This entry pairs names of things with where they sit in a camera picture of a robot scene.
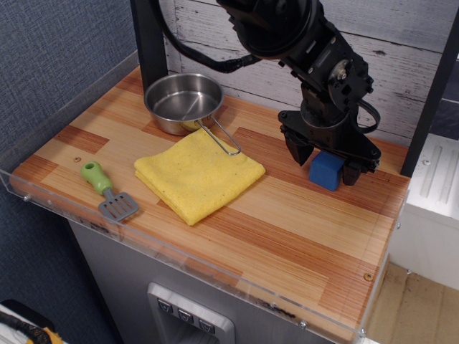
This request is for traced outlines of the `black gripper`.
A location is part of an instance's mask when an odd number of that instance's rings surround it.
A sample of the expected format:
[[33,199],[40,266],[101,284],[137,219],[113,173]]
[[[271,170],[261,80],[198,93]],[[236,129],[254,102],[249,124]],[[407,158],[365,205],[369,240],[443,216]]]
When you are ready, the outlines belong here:
[[284,110],[278,114],[280,130],[294,161],[303,166],[315,148],[345,160],[343,183],[354,186],[361,172],[375,172],[382,152],[351,123],[346,114],[334,125],[325,126],[313,114],[300,110]]

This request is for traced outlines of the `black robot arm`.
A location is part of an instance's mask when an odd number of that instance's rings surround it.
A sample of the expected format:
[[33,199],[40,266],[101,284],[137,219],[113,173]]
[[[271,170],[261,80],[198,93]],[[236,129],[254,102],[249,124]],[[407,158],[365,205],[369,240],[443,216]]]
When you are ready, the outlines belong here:
[[375,172],[381,151],[369,139],[374,126],[363,128],[357,118],[366,110],[375,121],[378,111],[365,97],[373,90],[368,65],[324,15],[319,1],[222,1],[242,46],[244,57],[215,61],[181,43],[169,29],[160,4],[153,15],[173,47],[210,69],[231,73],[263,59],[276,59],[301,81],[298,111],[278,115],[280,129],[294,160],[304,164],[314,150],[343,160],[342,179],[354,185],[362,173]]

